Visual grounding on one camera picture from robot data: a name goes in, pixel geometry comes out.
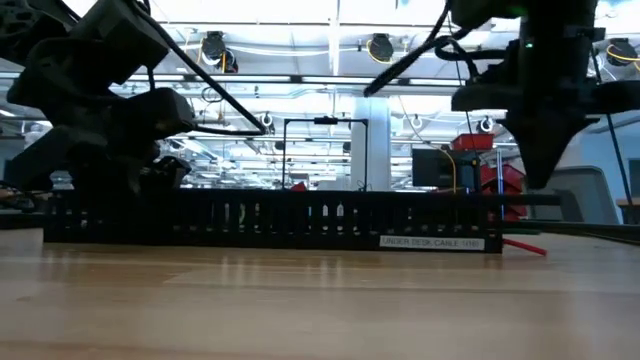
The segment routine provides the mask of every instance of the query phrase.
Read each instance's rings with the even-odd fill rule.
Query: overhead light fixture
[[[213,80],[219,83],[291,83],[290,76],[273,76],[273,75],[215,75]]]
[[[636,49],[629,44],[629,39],[615,38],[609,42],[611,43],[607,47],[607,62],[609,64],[623,67],[640,60]]]
[[[374,61],[391,64],[393,45],[389,40],[389,34],[373,34],[373,38],[367,41],[367,52]]]
[[[3,71],[0,72],[0,79],[2,80],[10,80],[17,79],[20,76],[20,73],[17,71]]]
[[[170,74],[155,74],[154,79],[156,81],[182,81],[183,75],[170,75]],[[149,77],[146,74],[134,74],[129,78],[129,81],[149,81]]]
[[[224,43],[222,39],[224,33],[222,31],[208,31],[206,37],[202,40],[202,61],[209,65],[220,69],[223,73],[237,73],[238,62],[235,55]]]
[[[369,84],[373,78],[338,77],[338,76],[303,76],[302,82],[307,84]]]
[[[7,117],[16,117],[17,115],[7,110],[0,109],[0,114]]]
[[[518,147],[518,144],[516,143],[495,143],[494,145],[501,147]]]
[[[462,86],[460,80],[453,79],[410,79],[409,84],[420,86]]]
[[[391,140],[392,144],[422,144],[423,141],[420,140]]]
[[[348,143],[351,142],[350,138],[312,138],[313,142],[324,142],[324,143]]]

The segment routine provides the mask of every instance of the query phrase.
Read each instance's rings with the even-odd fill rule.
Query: white label sticker
[[[484,239],[380,236],[380,247],[432,250],[484,250]]]

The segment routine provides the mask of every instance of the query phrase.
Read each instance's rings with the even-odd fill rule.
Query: computer monitor
[[[471,151],[446,151],[456,168],[456,188],[476,188],[477,171],[473,166],[475,153]],[[453,166],[451,159],[438,149],[412,150],[413,186],[451,189]]]

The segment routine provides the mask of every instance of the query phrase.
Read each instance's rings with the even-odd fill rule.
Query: desk
[[[622,210],[622,219],[625,224],[633,224],[631,212],[636,216],[636,219],[640,221],[640,198],[633,198],[633,209],[629,206],[627,199],[618,199],[616,205]]]
[[[602,360],[640,353],[640,248],[503,256],[45,244],[0,254],[1,359]]]

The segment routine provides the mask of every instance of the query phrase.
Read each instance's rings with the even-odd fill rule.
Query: green light
[[[511,6],[509,7],[509,12],[515,16],[526,16],[527,9],[522,6]]]

